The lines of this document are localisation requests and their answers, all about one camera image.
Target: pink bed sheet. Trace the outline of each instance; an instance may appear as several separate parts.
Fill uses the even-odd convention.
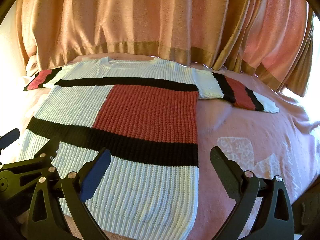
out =
[[[73,62],[107,56],[94,54],[77,57]],[[131,56],[114,54],[116,59]],[[147,59],[145,56],[134,60]],[[319,129],[320,122],[308,121],[304,108],[297,102],[273,91],[257,77],[222,69],[219,71],[234,78],[249,89],[273,100],[280,109],[278,114],[255,112],[233,107],[223,100],[199,100],[197,104],[197,128],[199,146],[199,197],[196,221],[188,240],[212,239],[231,212],[235,201],[228,198],[210,162],[210,150],[218,145],[229,159],[238,162],[243,170],[251,170],[257,176],[284,178],[291,202],[296,200],[319,174],[319,138],[311,135]],[[50,89],[31,90],[30,109],[23,118],[24,129]],[[256,202],[252,214],[242,232],[249,233],[259,208]],[[72,232],[81,237],[71,218],[68,223]],[[110,239],[126,237],[107,233]]]

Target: black stripe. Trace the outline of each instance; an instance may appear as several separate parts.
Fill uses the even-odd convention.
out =
[[[226,77],[219,73],[212,72],[212,75],[217,80],[222,92],[223,92],[223,99],[227,100],[231,103],[236,102],[235,94],[233,93],[232,88],[229,86]]]
[[[34,78],[33,80],[36,79],[36,77],[39,75],[39,73],[40,73],[40,72],[38,72],[38,73],[35,75],[35,78]],[[23,88],[23,91],[28,91],[28,85],[26,85],[26,86]]]
[[[247,92],[248,96],[250,97],[252,103],[255,105],[256,107],[256,111],[261,111],[263,112],[264,108],[263,108],[263,104],[261,104],[259,102],[259,100],[256,98],[256,96],[254,95],[253,91],[250,90],[249,88],[245,88],[245,91]]]
[[[52,80],[60,70],[62,70],[62,67],[54,68],[52,72],[46,76],[45,80],[38,86],[38,88],[43,88],[43,85]]]
[[[55,83],[60,87],[74,86],[107,86],[107,85],[141,85],[165,88],[175,91],[198,91],[196,85],[179,83],[175,81],[156,79],[156,78],[139,78],[139,77],[102,77],[102,78],[81,78],[64,80],[60,79]]]
[[[37,135],[78,147],[100,151],[108,148],[113,156],[162,166],[198,166],[198,145],[146,141],[85,126],[64,125],[32,117],[27,129]]]

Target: bed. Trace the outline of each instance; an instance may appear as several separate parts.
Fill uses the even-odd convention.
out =
[[[7,17],[4,23],[9,22],[7,26],[12,26],[10,24],[12,21],[14,17]],[[28,122],[41,103],[45,101],[51,89],[23,92],[23,87],[32,80],[32,77],[21,77],[20,67],[23,64],[19,65],[15,54],[18,53],[12,50],[11,54],[3,55],[2,58],[10,63],[14,62],[14,65],[17,66],[11,70],[10,74],[12,80],[20,88],[20,91],[16,93],[21,96],[25,105],[21,111],[5,114],[10,119],[17,120],[16,126],[22,133],[22,140]],[[148,60],[147,56],[101,53],[78,56],[68,64],[106,56],[122,60]],[[190,67],[206,69],[205,66],[196,63],[192,63]],[[212,147],[218,145],[226,156],[237,161],[243,170],[252,170],[259,177],[272,178],[275,175],[281,175],[291,202],[301,196],[320,174],[320,137],[315,135],[319,130],[319,122],[309,122],[303,106],[282,93],[274,93],[255,75],[235,73],[226,68],[222,68],[218,73],[238,80],[249,89],[270,98],[276,103],[280,112],[274,115],[251,112],[235,108],[223,100],[198,102],[196,123],[199,146],[199,195],[196,220],[187,238],[190,240],[211,239],[235,204],[234,200],[228,198],[219,177],[208,161]],[[7,102],[7,109],[10,109],[9,101]],[[2,163],[14,162],[19,158],[11,153],[19,152],[21,140],[2,152]],[[242,236],[249,233],[258,208],[259,202],[256,203]],[[73,233],[81,237],[76,231],[72,218],[67,219]],[[96,217],[96,220],[99,223],[101,218]],[[110,239],[127,239],[110,232],[106,234]]]

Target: color block sweater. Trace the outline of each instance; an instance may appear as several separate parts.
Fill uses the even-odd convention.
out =
[[[134,239],[186,239],[193,227],[198,99],[279,111],[238,81],[159,58],[42,70],[25,90],[43,87],[52,90],[27,127],[20,160],[59,136],[53,165],[64,177],[107,147],[111,164],[86,204],[102,229]],[[65,202],[62,208],[69,214]]]

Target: orange curtain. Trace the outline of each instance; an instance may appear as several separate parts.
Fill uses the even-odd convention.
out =
[[[18,0],[17,30],[29,74],[79,55],[124,52],[224,65],[302,93],[309,12],[306,0]]]

